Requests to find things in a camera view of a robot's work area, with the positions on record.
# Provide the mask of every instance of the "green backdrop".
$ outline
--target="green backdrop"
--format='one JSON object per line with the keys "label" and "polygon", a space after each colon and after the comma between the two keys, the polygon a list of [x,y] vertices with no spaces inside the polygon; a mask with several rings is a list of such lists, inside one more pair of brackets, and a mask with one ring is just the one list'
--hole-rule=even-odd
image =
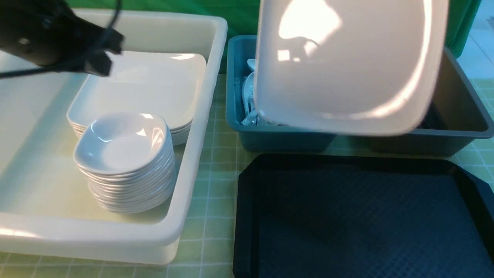
{"label": "green backdrop", "polygon": [[[115,0],[68,0],[71,7],[114,8]],[[123,0],[127,10],[215,15],[228,21],[228,39],[257,33],[259,0]],[[481,0],[450,0],[446,46],[461,55]]]}

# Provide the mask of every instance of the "stack of bowls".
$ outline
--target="stack of bowls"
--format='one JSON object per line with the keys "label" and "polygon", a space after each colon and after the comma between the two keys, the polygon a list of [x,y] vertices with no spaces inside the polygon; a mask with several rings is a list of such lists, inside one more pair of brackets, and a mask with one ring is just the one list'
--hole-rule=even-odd
{"label": "stack of bowls", "polygon": [[99,205],[111,212],[149,210],[167,200],[175,187],[171,134],[159,116],[99,117],[82,133],[74,161]]}

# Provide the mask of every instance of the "stack of plates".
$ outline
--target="stack of plates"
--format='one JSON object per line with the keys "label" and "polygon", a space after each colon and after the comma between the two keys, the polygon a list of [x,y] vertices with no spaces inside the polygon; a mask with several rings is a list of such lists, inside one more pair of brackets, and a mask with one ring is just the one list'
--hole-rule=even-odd
{"label": "stack of plates", "polygon": [[112,113],[81,136],[74,160],[99,205],[115,213],[138,213],[168,199],[175,187],[171,134],[160,116]]}
{"label": "stack of plates", "polygon": [[174,145],[185,143],[206,70],[204,57],[124,51],[111,58],[110,76],[88,76],[67,112],[76,135],[108,113],[148,113],[166,120]]}

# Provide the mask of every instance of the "black tray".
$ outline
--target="black tray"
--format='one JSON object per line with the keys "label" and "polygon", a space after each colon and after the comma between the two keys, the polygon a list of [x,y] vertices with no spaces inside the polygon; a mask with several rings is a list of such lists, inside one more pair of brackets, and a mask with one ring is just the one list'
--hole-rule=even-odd
{"label": "black tray", "polygon": [[445,160],[267,154],[239,176],[236,278],[493,278],[494,194]]}

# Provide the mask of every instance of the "bowl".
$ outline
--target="bowl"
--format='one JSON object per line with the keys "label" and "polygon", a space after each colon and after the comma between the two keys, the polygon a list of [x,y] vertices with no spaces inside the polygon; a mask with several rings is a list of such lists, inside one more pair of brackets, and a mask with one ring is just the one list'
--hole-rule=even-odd
{"label": "bowl", "polygon": [[168,126],[159,116],[106,114],[83,133],[74,151],[74,161],[79,168],[97,175],[134,173],[159,157],[165,142],[170,140],[168,134]]}

